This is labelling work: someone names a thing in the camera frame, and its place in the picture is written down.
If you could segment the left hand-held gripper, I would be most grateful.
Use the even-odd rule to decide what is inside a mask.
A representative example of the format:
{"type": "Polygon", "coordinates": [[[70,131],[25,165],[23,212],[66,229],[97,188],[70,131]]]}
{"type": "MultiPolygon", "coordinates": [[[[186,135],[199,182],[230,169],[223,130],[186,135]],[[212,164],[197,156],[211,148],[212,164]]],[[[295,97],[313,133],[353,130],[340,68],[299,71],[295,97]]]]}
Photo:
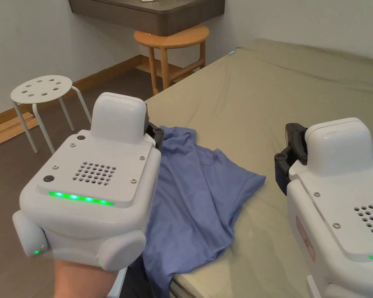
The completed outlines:
{"type": "Polygon", "coordinates": [[[25,185],[12,219],[27,257],[126,268],[146,246],[164,130],[141,99],[101,94],[90,130],[69,136],[25,185]]]}

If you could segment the person's left hand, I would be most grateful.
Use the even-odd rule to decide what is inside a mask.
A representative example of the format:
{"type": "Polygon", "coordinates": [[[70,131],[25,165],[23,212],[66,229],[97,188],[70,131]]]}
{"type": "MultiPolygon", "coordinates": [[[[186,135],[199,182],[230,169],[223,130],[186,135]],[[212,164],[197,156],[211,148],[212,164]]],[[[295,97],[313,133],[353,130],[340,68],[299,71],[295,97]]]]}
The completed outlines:
{"type": "Polygon", "coordinates": [[[54,260],[55,298],[105,298],[118,272],[65,260],[54,260]]]}

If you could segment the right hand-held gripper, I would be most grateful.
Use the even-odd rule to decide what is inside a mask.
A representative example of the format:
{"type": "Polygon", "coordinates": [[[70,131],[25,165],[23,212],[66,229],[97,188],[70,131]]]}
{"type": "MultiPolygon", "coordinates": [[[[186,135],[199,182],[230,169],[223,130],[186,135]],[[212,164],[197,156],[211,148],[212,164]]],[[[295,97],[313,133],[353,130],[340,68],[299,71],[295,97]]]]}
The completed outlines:
{"type": "Polygon", "coordinates": [[[275,180],[309,269],[312,298],[373,298],[373,146],[357,118],[314,125],[307,164],[274,155],[275,180]]]}

